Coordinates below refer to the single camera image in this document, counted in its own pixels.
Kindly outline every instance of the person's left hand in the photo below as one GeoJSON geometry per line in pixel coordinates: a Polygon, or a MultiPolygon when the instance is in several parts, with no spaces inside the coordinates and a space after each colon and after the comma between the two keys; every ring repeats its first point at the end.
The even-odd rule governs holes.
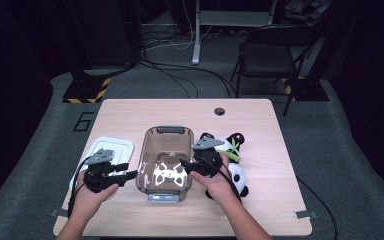
{"type": "Polygon", "coordinates": [[[117,192],[119,186],[113,184],[99,193],[94,193],[86,185],[83,185],[85,173],[86,170],[80,172],[77,178],[76,191],[78,190],[78,192],[70,218],[88,222],[96,214],[101,204],[117,192]]]}

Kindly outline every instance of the gray carpet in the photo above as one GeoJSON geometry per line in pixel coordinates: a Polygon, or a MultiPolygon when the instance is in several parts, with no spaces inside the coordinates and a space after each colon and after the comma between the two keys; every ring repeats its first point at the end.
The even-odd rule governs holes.
{"type": "MultiPolygon", "coordinates": [[[[207,39],[202,45],[199,67],[229,79],[241,37],[207,39]]],[[[192,51],[191,46],[185,50],[160,47],[148,50],[147,54],[151,61],[190,67],[192,51]]],[[[137,64],[111,79],[104,99],[229,96],[223,82],[212,74],[196,70],[169,73],[179,78],[172,79],[137,64]]],[[[85,112],[88,114],[84,119],[93,124],[100,107],[100,104],[62,103],[70,82],[69,74],[52,80],[54,95],[49,108],[0,190],[0,239],[54,238],[52,229],[56,219],[49,213],[61,206],[90,131],[90,128],[84,132],[73,129],[85,112]]],[[[355,144],[333,88],[328,81],[322,80],[322,85],[331,99],[329,102],[294,101],[286,117],[281,116],[286,97],[267,96],[273,101],[295,172],[331,210],[339,239],[384,239],[384,180],[373,171],[355,144]]],[[[250,86],[254,92],[245,92],[242,97],[266,97],[259,94],[263,91],[259,86],[257,83],[250,86]]],[[[333,239],[334,226],[326,208],[306,187],[302,184],[300,187],[307,209],[319,215],[312,220],[313,233],[303,239],[333,239]]]]}

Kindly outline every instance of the wooden table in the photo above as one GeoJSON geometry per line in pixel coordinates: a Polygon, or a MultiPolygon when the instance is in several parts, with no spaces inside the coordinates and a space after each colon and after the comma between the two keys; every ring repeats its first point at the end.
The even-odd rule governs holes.
{"type": "MultiPolygon", "coordinates": [[[[222,139],[240,132],[240,165],[250,190],[243,204],[272,236],[305,236],[312,231],[309,219],[297,219],[294,211],[305,210],[288,151],[274,113],[266,99],[120,99],[105,100],[95,120],[81,159],[92,143],[107,136],[131,140],[135,145],[129,171],[138,167],[145,133],[160,125],[181,125],[222,139]],[[225,114],[214,113],[222,108],[225,114]]],[[[192,184],[184,201],[155,204],[147,201],[135,181],[129,181],[104,202],[91,219],[84,236],[119,237],[216,237],[234,236],[230,224],[205,189],[192,184]]],[[[62,208],[67,209],[70,192],[62,208]]],[[[58,235],[67,218],[58,217],[58,235]]]]}

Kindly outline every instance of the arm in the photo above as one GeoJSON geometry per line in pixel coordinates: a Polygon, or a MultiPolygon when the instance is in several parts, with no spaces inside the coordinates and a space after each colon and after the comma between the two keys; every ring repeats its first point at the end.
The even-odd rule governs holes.
{"type": "Polygon", "coordinates": [[[84,229],[89,220],[95,215],[107,198],[113,195],[118,190],[118,184],[113,184],[100,193],[90,191],[84,183],[85,171],[79,174],[77,179],[77,194],[76,201],[73,207],[73,212],[67,223],[61,229],[57,239],[81,239],[84,229]]]}
{"type": "MultiPolygon", "coordinates": [[[[229,159],[224,154],[221,154],[221,157],[223,164],[228,166],[229,159]]],[[[228,170],[225,167],[222,167],[222,171],[227,175],[228,170]]],[[[236,198],[223,176],[217,174],[212,178],[207,178],[197,172],[191,172],[191,175],[207,188],[211,197],[223,209],[237,239],[272,239],[236,198]]]]}

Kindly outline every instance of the chair leg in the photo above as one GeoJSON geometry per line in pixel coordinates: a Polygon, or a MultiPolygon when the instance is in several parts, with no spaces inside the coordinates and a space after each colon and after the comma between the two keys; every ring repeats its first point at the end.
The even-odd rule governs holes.
{"type": "Polygon", "coordinates": [[[286,106],[285,106],[285,110],[283,110],[283,116],[284,117],[286,117],[286,114],[288,113],[289,104],[291,104],[292,99],[293,99],[292,93],[289,93],[288,94],[288,101],[286,102],[286,106]]]}
{"type": "Polygon", "coordinates": [[[233,77],[235,76],[235,73],[236,73],[236,70],[238,69],[238,66],[239,66],[239,59],[236,61],[235,68],[233,68],[232,76],[230,76],[230,82],[233,81],[233,77]]]}
{"type": "Polygon", "coordinates": [[[241,73],[238,72],[238,81],[236,82],[236,98],[239,98],[239,88],[241,86],[241,73]]]}

